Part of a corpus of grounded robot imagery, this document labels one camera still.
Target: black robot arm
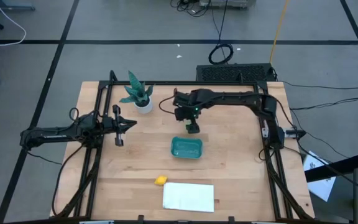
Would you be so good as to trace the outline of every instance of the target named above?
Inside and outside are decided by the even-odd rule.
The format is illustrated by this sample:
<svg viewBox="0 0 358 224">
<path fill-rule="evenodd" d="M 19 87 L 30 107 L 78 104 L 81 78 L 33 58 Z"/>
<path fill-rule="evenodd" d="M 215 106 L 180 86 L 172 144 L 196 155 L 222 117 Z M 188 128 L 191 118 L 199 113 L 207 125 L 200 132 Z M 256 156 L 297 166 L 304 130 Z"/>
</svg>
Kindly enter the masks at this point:
<svg viewBox="0 0 358 224">
<path fill-rule="evenodd" d="M 86 147 L 95 147 L 103 134 L 116 133 L 116 145 L 123 146 L 121 134 L 133 127 L 136 121 L 120 116 L 120 107 L 112 107 L 114 119 L 103 116 L 98 120 L 98 112 L 92 111 L 75 119 L 67 127 L 29 128 L 21 132 L 20 145 L 27 150 L 38 147 L 43 143 L 78 141 Z"/>
<path fill-rule="evenodd" d="M 173 104 L 175 108 L 175 117 L 178 121 L 184 119 L 190 120 L 191 124 L 186 125 L 190 134 L 199 133 L 200 127 L 196 119 L 201 114 L 202 109 L 208 109 L 214 105 L 240 105 L 246 106 L 254 114 L 262 118 L 268 129 L 266 143 L 272 149 L 281 149 L 284 147 L 285 133 L 276 123 L 277 102 L 275 98 L 269 95 L 263 95 L 247 91 L 245 93 L 225 93 L 213 92 L 208 89 L 192 90 L 190 94 L 174 91 Z"/>
</svg>

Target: yellow cable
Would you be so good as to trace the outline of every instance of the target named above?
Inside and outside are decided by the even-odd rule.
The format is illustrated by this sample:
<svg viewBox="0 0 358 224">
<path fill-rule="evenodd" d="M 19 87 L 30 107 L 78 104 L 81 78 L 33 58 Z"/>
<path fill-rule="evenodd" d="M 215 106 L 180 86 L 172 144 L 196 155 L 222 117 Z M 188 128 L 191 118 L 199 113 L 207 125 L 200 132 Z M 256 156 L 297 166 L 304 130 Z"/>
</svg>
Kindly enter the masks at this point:
<svg viewBox="0 0 358 224">
<path fill-rule="evenodd" d="M 278 23 L 278 27 L 277 27 L 277 30 L 276 30 L 276 36 L 274 37 L 272 51 L 270 52 L 270 60 L 269 60 L 270 64 L 272 63 L 272 60 L 273 60 L 273 54 L 274 54 L 274 49 L 276 48 L 277 37 L 278 37 L 278 35 L 280 33 L 281 23 L 283 23 L 285 11 L 287 10 L 287 5 L 288 5 L 289 1 L 290 0 L 285 0 L 284 9 L 283 9 L 283 12 L 281 13 L 280 22 Z"/>
</svg>

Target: white cable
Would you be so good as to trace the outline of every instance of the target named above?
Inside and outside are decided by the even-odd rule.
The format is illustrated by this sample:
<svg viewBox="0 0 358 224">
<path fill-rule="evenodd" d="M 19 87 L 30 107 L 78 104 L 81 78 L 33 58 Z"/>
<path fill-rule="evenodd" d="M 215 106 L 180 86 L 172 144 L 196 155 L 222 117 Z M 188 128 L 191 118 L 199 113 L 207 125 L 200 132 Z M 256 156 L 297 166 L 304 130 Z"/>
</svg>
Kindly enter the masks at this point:
<svg viewBox="0 0 358 224">
<path fill-rule="evenodd" d="M 9 46 L 9 45 L 15 45 L 15 44 L 19 44 L 19 43 L 23 42 L 23 40 L 25 39 L 25 37 L 26 37 L 26 35 L 27 35 L 27 32 L 25 31 L 25 29 L 24 29 L 22 26 L 20 26 L 19 24 L 17 24 L 15 21 L 13 21 L 11 18 L 9 18 L 9 16 L 7 16 L 7 15 L 5 14 L 5 12 L 1 9 L 1 7 L 0 7 L 0 11 L 1 11 L 1 13 L 4 14 L 4 16 L 5 16 L 7 19 L 9 19 L 11 22 L 13 22 L 15 25 L 17 25 L 18 27 L 20 27 L 20 29 L 22 29 L 22 30 L 24 31 L 23 38 L 22 38 L 20 41 L 14 42 L 14 43 L 8 43 L 8 44 L 0 44 L 0 47 Z"/>
</svg>

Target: green plant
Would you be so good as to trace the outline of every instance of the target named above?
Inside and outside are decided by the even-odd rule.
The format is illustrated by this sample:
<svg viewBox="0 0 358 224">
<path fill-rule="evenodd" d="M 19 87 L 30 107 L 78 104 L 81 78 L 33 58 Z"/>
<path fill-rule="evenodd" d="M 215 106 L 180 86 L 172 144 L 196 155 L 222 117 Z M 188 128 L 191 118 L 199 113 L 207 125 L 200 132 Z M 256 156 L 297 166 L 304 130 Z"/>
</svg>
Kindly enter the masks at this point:
<svg viewBox="0 0 358 224">
<path fill-rule="evenodd" d="M 147 106 L 149 103 L 149 96 L 153 93 L 153 85 L 150 85 L 148 89 L 145 90 L 145 83 L 140 83 L 131 71 L 128 71 L 128 76 L 132 88 L 125 86 L 125 90 L 128 92 L 129 96 L 127 98 L 122 98 L 120 103 L 135 103 L 137 106 Z"/>
</svg>

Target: chair wheel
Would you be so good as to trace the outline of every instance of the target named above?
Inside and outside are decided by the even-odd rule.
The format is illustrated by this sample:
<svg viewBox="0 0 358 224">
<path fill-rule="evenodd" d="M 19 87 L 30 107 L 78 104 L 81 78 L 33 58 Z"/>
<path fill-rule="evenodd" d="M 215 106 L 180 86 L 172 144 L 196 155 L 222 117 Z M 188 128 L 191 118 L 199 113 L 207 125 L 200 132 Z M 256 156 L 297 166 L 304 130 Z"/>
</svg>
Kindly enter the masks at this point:
<svg viewBox="0 0 358 224">
<path fill-rule="evenodd" d="M 0 24 L 0 30 L 4 29 L 4 25 Z"/>
</svg>

